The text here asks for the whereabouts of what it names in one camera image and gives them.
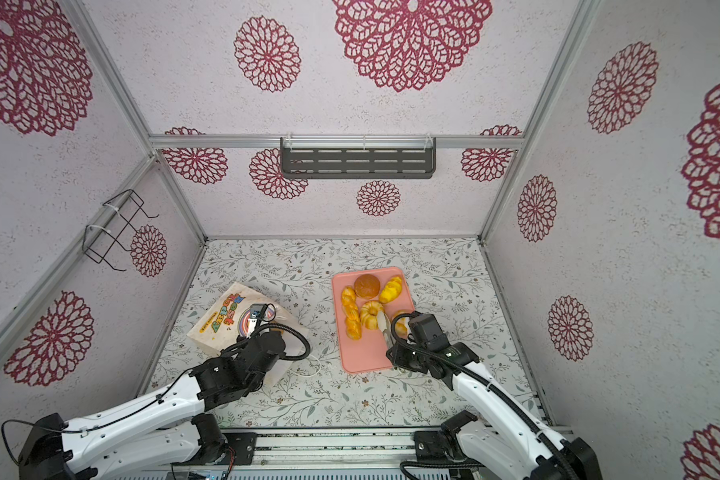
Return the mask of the white paper bag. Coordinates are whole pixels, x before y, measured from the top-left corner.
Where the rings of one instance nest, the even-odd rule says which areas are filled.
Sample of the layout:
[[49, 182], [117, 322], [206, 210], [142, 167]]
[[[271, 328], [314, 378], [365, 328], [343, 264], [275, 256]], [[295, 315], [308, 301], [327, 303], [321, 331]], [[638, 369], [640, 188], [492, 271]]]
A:
[[240, 320], [254, 303], [271, 303], [276, 307], [276, 318], [269, 323], [286, 325], [307, 338], [310, 331], [282, 305], [263, 293], [242, 283], [229, 287], [187, 332], [187, 337], [207, 356], [219, 356], [223, 349], [241, 339]]

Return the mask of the ring shaped fake bread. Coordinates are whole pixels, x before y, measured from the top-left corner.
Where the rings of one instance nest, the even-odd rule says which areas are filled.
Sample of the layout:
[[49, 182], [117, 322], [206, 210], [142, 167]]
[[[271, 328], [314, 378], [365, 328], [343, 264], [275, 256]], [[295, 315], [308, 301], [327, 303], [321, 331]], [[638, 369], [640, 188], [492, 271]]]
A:
[[364, 303], [359, 310], [362, 325], [368, 330], [378, 330], [378, 315], [384, 314], [384, 306], [381, 302], [371, 300]]

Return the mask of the yellow croissant bread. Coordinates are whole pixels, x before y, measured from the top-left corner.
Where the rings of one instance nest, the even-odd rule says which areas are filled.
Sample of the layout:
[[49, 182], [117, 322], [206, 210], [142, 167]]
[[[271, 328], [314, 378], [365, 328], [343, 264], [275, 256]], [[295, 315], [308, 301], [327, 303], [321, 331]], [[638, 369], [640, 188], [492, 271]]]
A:
[[379, 294], [379, 301], [382, 304], [388, 304], [396, 300], [403, 291], [403, 280], [401, 276], [390, 278]]

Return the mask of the orange fake bread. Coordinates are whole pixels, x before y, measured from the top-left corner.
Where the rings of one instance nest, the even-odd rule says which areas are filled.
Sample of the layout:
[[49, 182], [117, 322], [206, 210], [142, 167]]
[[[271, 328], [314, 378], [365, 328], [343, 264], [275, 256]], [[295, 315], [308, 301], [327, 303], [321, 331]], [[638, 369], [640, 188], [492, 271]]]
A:
[[341, 304], [346, 316], [346, 334], [351, 340], [359, 340], [362, 337], [362, 324], [356, 303], [356, 293], [351, 286], [342, 290]]

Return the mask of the round brown bun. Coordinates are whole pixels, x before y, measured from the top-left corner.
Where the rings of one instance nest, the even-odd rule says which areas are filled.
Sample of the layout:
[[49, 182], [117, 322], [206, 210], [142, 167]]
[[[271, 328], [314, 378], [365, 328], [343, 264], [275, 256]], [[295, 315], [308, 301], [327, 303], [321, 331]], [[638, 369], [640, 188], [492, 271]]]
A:
[[366, 273], [355, 279], [353, 287], [358, 297], [370, 300], [378, 296], [381, 282], [375, 275]]

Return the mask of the yellow fake bread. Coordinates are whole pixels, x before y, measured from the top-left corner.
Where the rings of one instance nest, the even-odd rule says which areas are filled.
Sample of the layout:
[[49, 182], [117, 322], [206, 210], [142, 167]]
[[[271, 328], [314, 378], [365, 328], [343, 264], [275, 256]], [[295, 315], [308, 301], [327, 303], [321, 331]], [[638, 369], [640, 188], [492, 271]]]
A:
[[410, 318], [410, 313], [405, 310], [400, 310], [392, 315], [392, 319], [395, 318], [398, 318], [394, 325], [396, 335], [401, 339], [407, 339], [410, 334], [410, 329], [408, 326], [408, 319]]

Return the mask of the metal tongs white tips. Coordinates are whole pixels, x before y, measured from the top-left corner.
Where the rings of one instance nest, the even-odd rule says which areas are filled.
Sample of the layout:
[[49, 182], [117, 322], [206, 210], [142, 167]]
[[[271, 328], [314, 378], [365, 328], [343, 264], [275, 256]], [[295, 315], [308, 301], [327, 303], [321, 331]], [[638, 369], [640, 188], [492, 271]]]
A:
[[392, 349], [396, 344], [395, 334], [393, 333], [392, 322], [389, 320], [384, 310], [381, 310], [377, 314], [377, 323], [385, 340], [386, 349]]

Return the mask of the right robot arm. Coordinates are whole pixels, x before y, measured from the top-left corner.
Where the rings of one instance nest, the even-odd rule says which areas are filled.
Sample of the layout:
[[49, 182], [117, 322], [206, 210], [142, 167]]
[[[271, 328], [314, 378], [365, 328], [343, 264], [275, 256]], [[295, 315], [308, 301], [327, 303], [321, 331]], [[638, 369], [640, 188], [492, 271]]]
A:
[[452, 343], [436, 317], [417, 311], [377, 322], [393, 366], [428, 374], [469, 404], [438, 430], [417, 431], [413, 461], [399, 468], [483, 468], [497, 479], [599, 479], [594, 449], [581, 438], [566, 439], [511, 396], [479, 356]]

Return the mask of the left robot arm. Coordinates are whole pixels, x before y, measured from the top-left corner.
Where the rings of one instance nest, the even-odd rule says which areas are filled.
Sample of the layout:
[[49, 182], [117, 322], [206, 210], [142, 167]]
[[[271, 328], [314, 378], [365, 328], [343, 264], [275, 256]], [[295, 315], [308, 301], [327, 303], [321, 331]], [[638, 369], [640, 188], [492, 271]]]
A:
[[161, 464], [202, 465], [229, 452], [212, 410], [263, 386], [285, 358], [282, 329], [264, 327], [171, 384], [109, 410], [33, 422], [16, 464], [22, 479], [110, 479]]

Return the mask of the pink plastic tray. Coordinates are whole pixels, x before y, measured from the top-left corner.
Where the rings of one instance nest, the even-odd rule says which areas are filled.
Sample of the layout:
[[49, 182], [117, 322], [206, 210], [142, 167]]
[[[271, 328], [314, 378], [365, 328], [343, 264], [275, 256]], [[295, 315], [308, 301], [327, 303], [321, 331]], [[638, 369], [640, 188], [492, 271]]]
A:
[[392, 364], [386, 357], [388, 347], [383, 333], [379, 329], [369, 330], [362, 327], [361, 337], [357, 340], [351, 339], [347, 334], [347, 315], [341, 301], [341, 294], [346, 287], [353, 287], [355, 280], [364, 274], [375, 276], [380, 281], [381, 287], [384, 287], [393, 277], [401, 279], [401, 293], [394, 300], [383, 305], [383, 313], [389, 320], [392, 320], [392, 316], [396, 313], [412, 312], [415, 309], [405, 275], [398, 267], [336, 274], [332, 278], [332, 301], [336, 318], [339, 353], [343, 369], [350, 374], [392, 368]]

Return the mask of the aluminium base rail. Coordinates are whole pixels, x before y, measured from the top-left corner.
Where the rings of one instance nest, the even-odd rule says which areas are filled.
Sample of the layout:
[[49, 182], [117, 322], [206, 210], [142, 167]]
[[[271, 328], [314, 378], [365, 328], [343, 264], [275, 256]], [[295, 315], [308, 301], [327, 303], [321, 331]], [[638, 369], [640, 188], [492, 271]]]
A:
[[206, 464], [172, 466], [171, 479], [561, 479], [565, 471], [534, 433], [521, 448], [477, 421], [459, 429], [226, 429]]

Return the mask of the grey wall shelf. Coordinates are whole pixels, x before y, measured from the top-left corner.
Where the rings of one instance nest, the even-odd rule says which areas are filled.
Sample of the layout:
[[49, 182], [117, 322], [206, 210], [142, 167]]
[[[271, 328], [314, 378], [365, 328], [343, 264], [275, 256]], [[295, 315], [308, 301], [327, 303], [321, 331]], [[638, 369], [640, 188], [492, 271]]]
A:
[[280, 140], [280, 171], [289, 180], [412, 180], [435, 173], [437, 142], [432, 137], [409, 145]]

